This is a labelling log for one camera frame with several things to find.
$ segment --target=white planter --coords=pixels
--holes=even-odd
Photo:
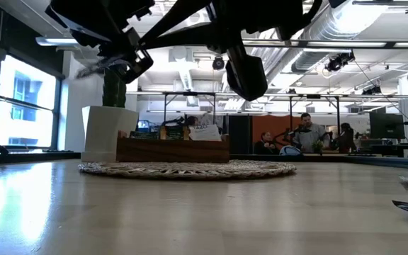
[[[115,162],[118,131],[135,131],[138,113],[124,108],[87,106],[82,109],[85,146],[83,162]]]

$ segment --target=table surface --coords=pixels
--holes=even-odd
[[[408,169],[294,163],[255,181],[80,174],[77,160],[0,166],[0,254],[408,254]]]

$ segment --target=woven round mat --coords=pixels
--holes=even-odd
[[[231,160],[216,163],[84,163],[78,165],[80,172],[133,179],[258,179],[294,174],[294,165],[267,162]]]

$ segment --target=orange wall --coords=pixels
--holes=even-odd
[[[293,128],[296,128],[300,124],[300,117],[293,117]],[[270,132],[272,137],[281,134],[286,131],[286,128],[290,126],[290,116],[253,116],[253,144],[261,139],[263,132]],[[283,136],[279,137],[277,141],[287,144],[283,141]]]

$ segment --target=black monitor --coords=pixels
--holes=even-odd
[[[402,115],[390,113],[369,113],[370,138],[404,139]]]

